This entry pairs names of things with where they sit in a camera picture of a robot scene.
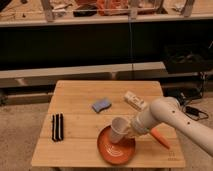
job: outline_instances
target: tabletop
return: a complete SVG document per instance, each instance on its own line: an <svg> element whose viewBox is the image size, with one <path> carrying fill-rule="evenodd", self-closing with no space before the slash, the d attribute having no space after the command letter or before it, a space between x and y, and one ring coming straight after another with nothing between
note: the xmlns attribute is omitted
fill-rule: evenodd
<svg viewBox="0 0 213 171"><path fill-rule="evenodd" d="M48 113L38 139L32 166L44 167L113 167L105 162L97 149L97 137L117 116L130 119L137 111L124 101L127 91L146 102L161 97L156 81L58 81ZM108 98L112 106L97 114L92 104ZM52 115L64 115L64 140L51 139ZM163 147L152 136L136 139L134 157L124 168L183 168L185 160L175 129L160 124L156 129L167 139L170 149Z"/></svg>

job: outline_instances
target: floor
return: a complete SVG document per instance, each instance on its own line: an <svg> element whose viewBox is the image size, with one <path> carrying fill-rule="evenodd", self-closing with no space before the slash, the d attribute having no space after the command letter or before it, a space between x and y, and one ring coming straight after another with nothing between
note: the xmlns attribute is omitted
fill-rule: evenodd
<svg viewBox="0 0 213 171"><path fill-rule="evenodd" d="M49 103L10 104L0 107L0 171L51 171L51 168L31 168L30 162L36 141L39 137L42 122ZM201 102L193 104L206 111L210 117L201 123L213 128L213 97L205 97ZM193 144L187 137L178 132L186 168L171 169L172 171L212 171L213 158ZM98 171L123 171L128 169L95 169Z"/></svg>

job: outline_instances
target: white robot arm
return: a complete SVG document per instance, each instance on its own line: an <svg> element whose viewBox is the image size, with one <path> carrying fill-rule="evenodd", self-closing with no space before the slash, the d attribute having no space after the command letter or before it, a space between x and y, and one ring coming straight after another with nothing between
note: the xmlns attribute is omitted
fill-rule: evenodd
<svg viewBox="0 0 213 171"><path fill-rule="evenodd" d="M143 135L162 122L180 130L213 156L213 130L181 112L180 105L175 98L163 97L154 100L149 108L131 120L131 127L137 134Z"/></svg>

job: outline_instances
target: paper cup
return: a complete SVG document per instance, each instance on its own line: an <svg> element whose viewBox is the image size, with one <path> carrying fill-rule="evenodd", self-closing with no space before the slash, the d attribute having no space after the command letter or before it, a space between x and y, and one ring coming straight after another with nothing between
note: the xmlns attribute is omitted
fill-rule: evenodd
<svg viewBox="0 0 213 171"><path fill-rule="evenodd" d="M112 120L109 139L112 143L118 143L128 133L128 121L121 117Z"/></svg>

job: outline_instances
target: orange plate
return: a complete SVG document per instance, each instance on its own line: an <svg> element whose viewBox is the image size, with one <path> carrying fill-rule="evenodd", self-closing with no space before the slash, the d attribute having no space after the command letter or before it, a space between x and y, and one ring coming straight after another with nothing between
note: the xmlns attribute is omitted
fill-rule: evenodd
<svg viewBox="0 0 213 171"><path fill-rule="evenodd" d="M124 164L128 162L135 153L135 139L122 139L113 144L109 140L111 127L104 128L98 136L97 145L101 156L111 164Z"/></svg>

